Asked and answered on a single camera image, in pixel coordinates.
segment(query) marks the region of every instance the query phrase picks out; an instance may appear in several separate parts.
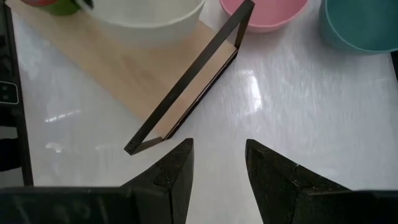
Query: white tabletop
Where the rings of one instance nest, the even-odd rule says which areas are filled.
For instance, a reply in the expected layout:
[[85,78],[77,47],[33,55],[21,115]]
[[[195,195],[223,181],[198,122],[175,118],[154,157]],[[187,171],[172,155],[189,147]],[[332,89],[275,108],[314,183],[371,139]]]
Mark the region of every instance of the white tabletop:
[[[247,34],[176,135],[132,157],[123,147],[143,121],[14,15],[35,185],[118,186],[194,138],[187,223],[262,223],[244,160],[253,138],[351,189],[398,189],[390,56],[326,46],[319,4],[278,32]],[[208,0],[201,20],[218,30],[227,17]]]

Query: metal frame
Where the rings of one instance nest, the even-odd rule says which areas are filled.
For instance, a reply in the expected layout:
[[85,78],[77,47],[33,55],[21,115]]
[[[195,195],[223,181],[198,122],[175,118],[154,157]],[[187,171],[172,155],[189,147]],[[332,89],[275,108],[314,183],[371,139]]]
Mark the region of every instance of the metal frame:
[[165,139],[171,138],[172,135],[177,131],[177,129],[181,126],[181,124],[185,121],[187,116],[192,112],[192,110],[196,107],[199,101],[204,97],[207,91],[214,85],[215,81],[219,79],[222,73],[226,70],[226,68],[230,65],[230,63],[236,58],[238,50],[241,46],[244,33],[246,28],[248,27],[251,13],[254,9],[254,3],[251,0],[245,0],[242,5],[235,11],[235,13],[226,21],[224,26],[220,29],[220,31],[214,36],[214,38],[210,41],[210,43],[205,47],[205,49],[201,52],[198,58],[192,63],[192,65],[188,68],[188,70],[182,75],[180,80],[174,85],[174,87],[169,91],[166,97],[160,102],[160,104],[156,107],[156,109],[152,112],[149,118],[145,121],[145,123],[141,126],[141,128],[137,131],[137,133],[132,137],[127,146],[124,148],[126,152],[128,152],[131,156],[141,152],[149,147],[152,147],[160,142],[162,142],[163,138],[155,138],[149,141],[145,141],[145,138],[148,134],[153,130],[156,124],[162,119],[164,114],[169,110],[169,108],[173,105],[175,100],[182,94],[182,92],[187,88],[190,82],[198,75],[200,70],[206,65],[207,61],[214,55],[214,53],[219,49],[221,44],[229,37],[232,31],[237,28],[238,24],[240,24],[238,33],[235,39],[235,52],[230,56],[224,66],[219,70],[219,72],[215,75],[214,79],[209,83],[209,85],[203,90],[203,92],[199,95],[198,99],[192,106],[188,109],[188,111],[182,116],[180,121],[173,127],[173,129],[168,133]]

